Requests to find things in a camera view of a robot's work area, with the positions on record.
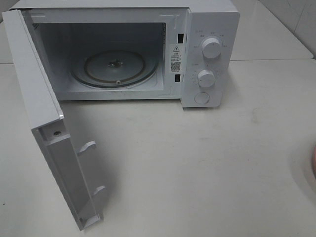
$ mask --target microwave top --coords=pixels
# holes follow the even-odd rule
[[[19,0],[11,9],[185,7],[191,12],[236,12],[230,0]]]

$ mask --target qr code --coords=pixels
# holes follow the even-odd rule
[[[171,63],[172,71],[179,71],[181,67],[181,62]]]

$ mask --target control panel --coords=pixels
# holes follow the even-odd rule
[[[192,13],[183,107],[220,105],[239,21],[238,12]]]

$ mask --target round button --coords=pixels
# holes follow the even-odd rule
[[[221,50],[222,42],[218,38],[208,38],[202,43],[202,52],[206,58],[216,58]]]
[[[210,70],[203,70],[197,76],[198,85],[203,88],[211,87],[215,81],[216,78]]]
[[[205,92],[199,93],[194,97],[195,102],[204,105],[209,101],[209,95]]]

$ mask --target wall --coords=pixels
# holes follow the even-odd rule
[[[316,0],[260,0],[316,57]]]
[[[0,0],[0,12],[8,11],[18,0]]]

